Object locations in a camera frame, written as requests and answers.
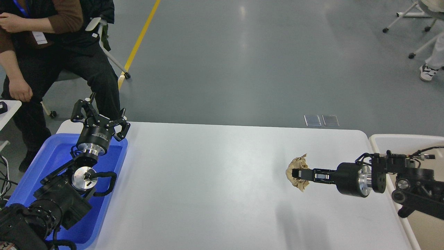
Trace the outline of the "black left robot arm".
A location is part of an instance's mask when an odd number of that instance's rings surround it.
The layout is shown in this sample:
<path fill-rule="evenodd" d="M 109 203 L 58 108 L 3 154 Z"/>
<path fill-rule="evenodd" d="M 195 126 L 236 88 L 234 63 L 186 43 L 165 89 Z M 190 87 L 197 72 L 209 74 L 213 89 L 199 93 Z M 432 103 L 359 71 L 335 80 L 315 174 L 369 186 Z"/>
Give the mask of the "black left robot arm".
<path fill-rule="evenodd" d="M 58 239 L 61 228 L 70 229 L 92 209 L 92 197 L 109 195 L 118 175 L 114 171 L 97 172 L 98 158 L 108 152 L 112 138 L 122 141 L 130 123 L 121 109 L 116 120 L 99 114 L 89 98 L 78 100 L 71 121 L 82 123 L 83 129 L 72 159 L 40 180 L 35 201 L 30 206 L 13 203 L 1 210 L 2 250 L 58 250 L 60 246 L 76 250 L 71 240 Z"/>

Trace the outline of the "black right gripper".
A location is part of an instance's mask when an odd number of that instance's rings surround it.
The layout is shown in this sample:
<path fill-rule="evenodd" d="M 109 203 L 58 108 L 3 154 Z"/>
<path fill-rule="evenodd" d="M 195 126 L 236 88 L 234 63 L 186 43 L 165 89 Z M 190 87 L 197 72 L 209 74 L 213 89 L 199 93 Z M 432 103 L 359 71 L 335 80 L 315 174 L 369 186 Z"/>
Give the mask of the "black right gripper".
<path fill-rule="evenodd" d="M 292 177 L 298 180 L 334 184 L 343 195 L 366 198 L 371 192 L 371 169 L 367 165 L 343 162 L 336 170 L 293 169 Z"/>

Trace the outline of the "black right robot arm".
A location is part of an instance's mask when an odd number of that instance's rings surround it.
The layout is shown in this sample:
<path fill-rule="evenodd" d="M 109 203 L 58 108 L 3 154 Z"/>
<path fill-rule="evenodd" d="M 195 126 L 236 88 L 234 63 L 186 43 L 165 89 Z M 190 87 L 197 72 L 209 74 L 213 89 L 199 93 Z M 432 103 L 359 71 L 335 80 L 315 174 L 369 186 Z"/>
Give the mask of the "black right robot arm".
<path fill-rule="evenodd" d="M 335 170 L 310 169 L 306 155 L 294 158 L 286 169 L 287 179 L 301 191 L 310 182 L 333 184 L 343 195 L 366 198 L 371 191 L 384 193 L 387 174 L 395 175 L 395 189 L 391 198 L 401 205 L 398 216 L 409 217 L 414 211 L 443 219 L 442 181 L 434 178 L 432 169 L 425 169 L 421 161 L 435 159 L 427 155 L 431 148 L 419 149 L 410 155 L 364 153 L 354 162 L 343 162 Z"/>

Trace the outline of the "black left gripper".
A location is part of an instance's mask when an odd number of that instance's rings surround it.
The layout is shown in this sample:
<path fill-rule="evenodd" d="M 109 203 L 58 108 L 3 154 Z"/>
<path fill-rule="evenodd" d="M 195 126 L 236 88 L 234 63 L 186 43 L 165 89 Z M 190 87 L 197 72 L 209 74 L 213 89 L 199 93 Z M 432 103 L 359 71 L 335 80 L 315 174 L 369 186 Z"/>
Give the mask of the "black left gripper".
<path fill-rule="evenodd" d="M 79 99 L 74 104 L 71 121 L 84 123 L 76 143 L 77 149 L 101 156 L 108 152 L 112 137 L 116 141 L 126 138 L 131 124 L 125 116 L 125 108 L 121 109 L 120 118 L 116 120 L 99 118 L 99 113 L 92 105 L 95 96 L 96 93 L 93 92 L 89 98 Z"/>

